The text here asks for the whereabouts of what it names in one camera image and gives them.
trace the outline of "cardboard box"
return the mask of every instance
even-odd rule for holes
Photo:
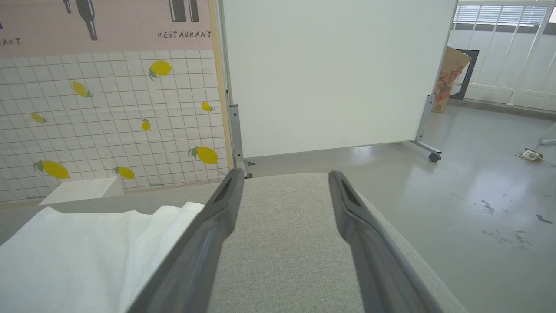
[[[471,61],[471,57],[458,50],[446,47],[446,54],[440,67],[440,75],[436,82],[436,97],[433,112],[442,113],[446,109],[450,91],[454,81],[461,74],[463,68]]]

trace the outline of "wooden frame edge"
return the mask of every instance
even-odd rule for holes
[[[230,137],[230,123],[228,118],[228,103],[226,102],[226,91],[224,90],[224,77],[222,75],[222,59],[220,58],[220,34],[218,33],[218,21],[216,19],[217,0],[209,0],[208,11],[210,13],[210,28],[212,31],[212,51],[216,64],[216,79],[218,80],[218,93],[220,95],[220,110],[222,111],[222,124],[224,126],[224,140],[226,142],[226,155],[228,158],[228,169],[234,168],[232,156],[232,140]]]

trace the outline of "gray floor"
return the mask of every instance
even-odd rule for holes
[[[556,163],[556,145],[537,146],[552,123],[449,106],[425,134],[443,150],[436,164],[403,143],[252,158],[248,170],[340,170],[469,312],[554,312],[556,167],[515,156],[527,147]]]

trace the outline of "electrical cord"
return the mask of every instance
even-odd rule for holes
[[[548,164],[550,164],[550,165],[553,165],[553,166],[555,166],[555,167],[556,167],[556,164],[554,164],[554,163],[550,163],[550,162],[548,162],[547,160],[545,160],[545,159],[541,158],[540,156],[538,156],[538,158],[539,158],[539,160],[542,160],[542,161],[544,161],[544,162],[546,162],[546,163],[548,163]]]

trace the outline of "lemon illustration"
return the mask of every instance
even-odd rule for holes
[[[76,94],[84,98],[90,98],[93,96],[93,93],[90,90],[87,90],[87,88],[85,88],[82,83],[77,81],[73,82],[73,90]]]
[[[62,164],[53,161],[39,160],[37,163],[33,164],[33,168],[35,169],[35,172],[37,171],[37,169],[43,173],[46,170],[48,175],[58,179],[70,178],[70,175],[68,174],[68,170]]]
[[[149,129],[151,129],[151,122],[149,122],[147,119],[143,119],[142,127],[144,131],[148,131]]]
[[[189,149],[187,155],[191,155],[194,158],[199,156],[199,159],[206,164],[218,164],[218,155],[211,148],[205,146],[195,146],[195,148]]]
[[[153,77],[154,78],[158,78],[157,75],[159,76],[166,76],[168,74],[170,74],[170,71],[173,69],[173,67],[168,64],[168,62],[166,61],[156,61],[154,62],[151,67],[148,69],[148,76],[151,80]]]
[[[42,118],[38,113],[31,113],[31,118],[37,123],[46,123],[46,119]]]
[[[112,169],[113,173],[120,174],[122,175],[122,177],[127,178],[127,179],[135,179],[135,173],[128,168],[123,168],[123,167],[115,167]]]
[[[201,108],[207,112],[214,111],[214,107],[210,106],[207,102],[201,102]]]

